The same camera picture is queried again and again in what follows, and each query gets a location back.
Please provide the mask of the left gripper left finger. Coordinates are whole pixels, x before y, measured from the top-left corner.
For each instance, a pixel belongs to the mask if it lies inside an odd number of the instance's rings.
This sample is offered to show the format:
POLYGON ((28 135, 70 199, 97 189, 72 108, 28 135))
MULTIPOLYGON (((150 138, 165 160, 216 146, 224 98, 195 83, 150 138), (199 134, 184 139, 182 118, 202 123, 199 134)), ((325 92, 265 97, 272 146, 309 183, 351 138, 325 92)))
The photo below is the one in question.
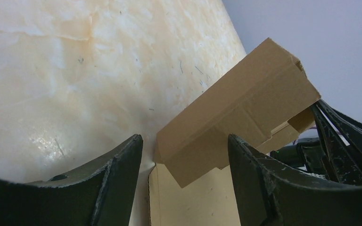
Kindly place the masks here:
POLYGON ((126 226, 143 139, 133 135, 106 154, 48 181, 0 179, 0 226, 126 226))

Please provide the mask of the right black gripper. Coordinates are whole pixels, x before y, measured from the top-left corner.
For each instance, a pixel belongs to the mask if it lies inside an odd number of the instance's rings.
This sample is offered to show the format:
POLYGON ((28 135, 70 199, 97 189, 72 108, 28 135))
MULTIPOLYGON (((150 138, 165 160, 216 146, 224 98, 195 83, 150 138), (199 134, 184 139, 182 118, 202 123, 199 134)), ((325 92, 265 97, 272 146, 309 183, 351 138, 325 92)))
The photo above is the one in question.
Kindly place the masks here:
POLYGON ((362 123, 319 100, 311 106, 319 138, 304 138, 270 156, 283 181, 337 181, 362 185, 362 123))

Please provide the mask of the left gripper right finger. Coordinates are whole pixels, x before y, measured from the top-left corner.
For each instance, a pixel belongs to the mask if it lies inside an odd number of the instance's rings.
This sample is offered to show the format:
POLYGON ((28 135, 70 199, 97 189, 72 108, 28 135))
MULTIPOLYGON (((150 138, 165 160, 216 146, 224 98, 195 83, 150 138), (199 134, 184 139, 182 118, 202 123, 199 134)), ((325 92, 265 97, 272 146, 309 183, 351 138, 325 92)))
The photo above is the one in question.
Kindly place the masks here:
POLYGON ((230 134, 228 156, 243 226, 362 226, 362 186, 316 178, 230 134))

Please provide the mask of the brown cardboard box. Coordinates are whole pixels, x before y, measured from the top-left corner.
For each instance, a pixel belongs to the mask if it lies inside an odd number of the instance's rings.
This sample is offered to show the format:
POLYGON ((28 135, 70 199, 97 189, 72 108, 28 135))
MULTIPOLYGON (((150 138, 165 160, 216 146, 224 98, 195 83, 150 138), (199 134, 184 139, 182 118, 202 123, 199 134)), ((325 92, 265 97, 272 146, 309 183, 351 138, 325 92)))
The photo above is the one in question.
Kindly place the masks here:
POLYGON ((239 226, 229 134, 278 150, 314 125, 310 106, 320 97, 300 60, 264 40, 157 133, 151 225, 239 226))

